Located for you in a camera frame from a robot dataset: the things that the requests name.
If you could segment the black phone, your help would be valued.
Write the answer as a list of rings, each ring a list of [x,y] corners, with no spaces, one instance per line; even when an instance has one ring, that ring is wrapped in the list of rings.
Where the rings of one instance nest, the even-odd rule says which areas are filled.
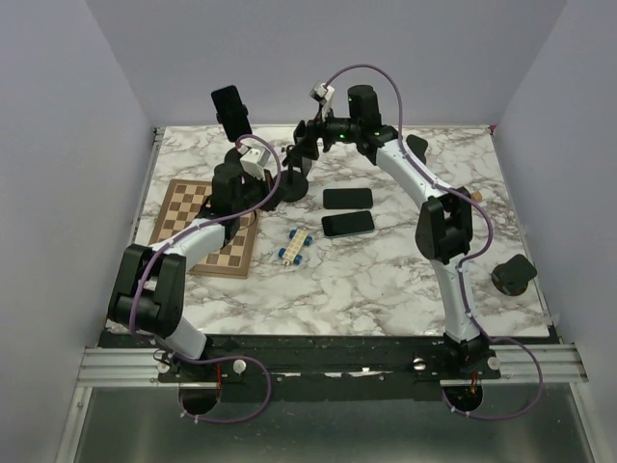
[[[216,120],[223,127],[228,140],[235,143],[242,135],[252,134],[248,109],[237,87],[226,86],[211,93]]]
[[[308,123],[300,121],[293,132],[293,138],[294,146],[291,150],[293,156],[308,160],[317,160],[319,158],[317,133],[312,121]]]
[[[375,230],[372,214],[368,210],[324,216],[321,224],[324,235],[329,238],[370,233]]]
[[[373,196],[370,188],[330,188],[323,191],[325,209],[370,209]]]

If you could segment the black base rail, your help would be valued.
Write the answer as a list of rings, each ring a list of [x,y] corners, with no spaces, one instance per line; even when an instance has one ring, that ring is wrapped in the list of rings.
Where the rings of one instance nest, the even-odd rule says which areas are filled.
[[[149,348],[158,363],[157,387],[187,401],[258,403],[413,399],[434,401],[443,392],[465,400],[491,385],[546,384],[578,377],[574,347],[499,343],[478,367],[450,368],[439,337],[277,337],[216,335],[195,365],[105,333],[99,348]]]

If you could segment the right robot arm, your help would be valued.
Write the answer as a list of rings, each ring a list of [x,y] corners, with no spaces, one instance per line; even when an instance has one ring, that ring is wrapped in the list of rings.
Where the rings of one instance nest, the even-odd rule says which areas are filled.
[[[296,126],[286,162],[305,175],[320,153],[329,151],[333,144],[353,144],[410,196],[419,209],[416,246],[436,273],[443,301],[443,365],[450,375],[466,377],[489,354],[488,338],[472,319],[473,304],[465,270],[473,238],[469,191],[441,184],[406,144],[402,131],[383,124],[378,97],[371,86],[357,85],[348,90],[346,118],[334,114],[334,93],[327,83],[318,83],[310,91],[318,104],[317,113]]]

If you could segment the toy car with blue wheels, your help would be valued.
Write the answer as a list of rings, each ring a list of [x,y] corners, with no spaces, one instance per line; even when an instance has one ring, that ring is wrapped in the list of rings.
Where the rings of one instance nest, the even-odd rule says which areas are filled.
[[[287,246],[279,250],[279,258],[284,265],[299,265],[303,260],[302,249],[311,243],[312,237],[305,230],[291,230]]]

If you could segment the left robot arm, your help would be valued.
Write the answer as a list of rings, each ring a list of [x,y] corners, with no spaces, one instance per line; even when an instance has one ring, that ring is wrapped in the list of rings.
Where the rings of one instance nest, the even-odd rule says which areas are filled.
[[[276,208],[280,182],[281,176],[269,171],[253,177],[239,163],[217,166],[209,196],[184,230],[151,246],[132,244],[124,250],[107,318],[173,351],[190,379],[206,379],[214,359],[204,351],[206,334],[183,316],[185,275],[228,245],[242,216]]]

